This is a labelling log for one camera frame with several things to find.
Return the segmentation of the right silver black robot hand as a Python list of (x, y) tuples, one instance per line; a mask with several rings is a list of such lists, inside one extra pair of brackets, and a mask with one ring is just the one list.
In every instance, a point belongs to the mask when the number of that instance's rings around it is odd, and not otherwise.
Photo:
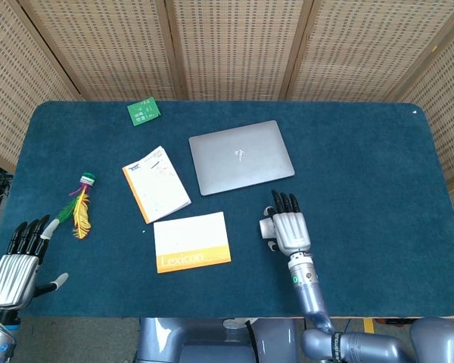
[(309, 232), (297, 198), (293, 194), (272, 190), (274, 206), (264, 209), (259, 221), (261, 237), (268, 248), (285, 256), (308, 253), (311, 248)]

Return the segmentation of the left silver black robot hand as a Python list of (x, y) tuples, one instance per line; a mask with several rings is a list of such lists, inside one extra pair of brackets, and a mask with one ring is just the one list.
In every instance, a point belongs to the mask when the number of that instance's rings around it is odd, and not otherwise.
[(30, 223), (22, 222), (15, 229), (0, 259), (0, 310), (20, 310), (32, 299), (58, 290), (68, 280), (69, 274), (64, 272), (47, 284), (36, 283), (51, 237), (60, 223), (60, 219), (50, 220), (46, 215)]

